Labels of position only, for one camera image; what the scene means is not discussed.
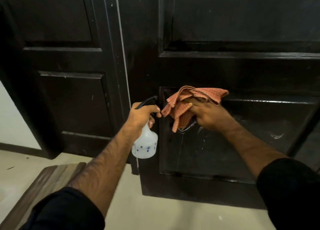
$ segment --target black shirt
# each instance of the black shirt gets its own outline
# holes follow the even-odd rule
[[[320,175],[294,159],[277,159],[257,179],[277,229],[319,228]],[[40,201],[23,230],[103,230],[99,209],[81,192],[65,187]]]

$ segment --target white wall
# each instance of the white wall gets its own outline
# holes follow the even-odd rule
[[[0,142],[41,149],[1,81]]]

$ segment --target striped doormat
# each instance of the striped doormat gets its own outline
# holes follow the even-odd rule
[[[28,219],[34,205],[66,186],[85,166],[86,163],[70,163],[44,168],[0,224],[0,230],[19,229]]]

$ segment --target forearm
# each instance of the forearm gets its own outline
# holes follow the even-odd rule
[[[233,118],[221,129],[221,133],[234,146],[256,178],[269,163],[287,157],[252,135]]]
[[[69,184],[69,187],[84,193],[104,217],[137,134],[137,130],[125,124],[107,147]]]

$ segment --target floor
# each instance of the floor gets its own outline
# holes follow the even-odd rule
[[[60,154],[54,160],[0,150],[0,223],[47,166],[88,162],[90,158]],[[275,229],[267,212],[143,196],[139,176],[127,165],[108,215],[106,229],[112,230],[229,230]]]

